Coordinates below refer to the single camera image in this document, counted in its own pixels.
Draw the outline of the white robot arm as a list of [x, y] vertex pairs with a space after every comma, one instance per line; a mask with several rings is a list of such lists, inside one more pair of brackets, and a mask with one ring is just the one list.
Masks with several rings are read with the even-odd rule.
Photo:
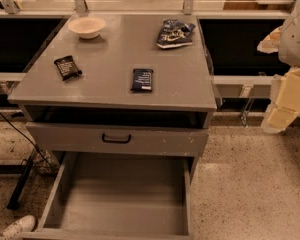
[[270, 32], [257, 46], [263, 53], [278, 53], [279, 60], [290, 66], [283, 76], [276, 76], [271, 85], [270, 100], [261, 127], [276, 134], [300, 114], [300, 0], [283, 25]]

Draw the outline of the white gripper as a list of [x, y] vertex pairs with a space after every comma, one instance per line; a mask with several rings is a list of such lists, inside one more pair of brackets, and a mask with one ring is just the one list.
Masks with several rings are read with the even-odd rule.
[[[270, 32], [257, 46], [262, 53], [278, 51], [282, 27]], [[278, 134], [300, 114], [300, 67], [291, 67], [284, 75], [276, 75], [270, 91], [271, 104], [267, 107], [261, 128], [265, 133]]]

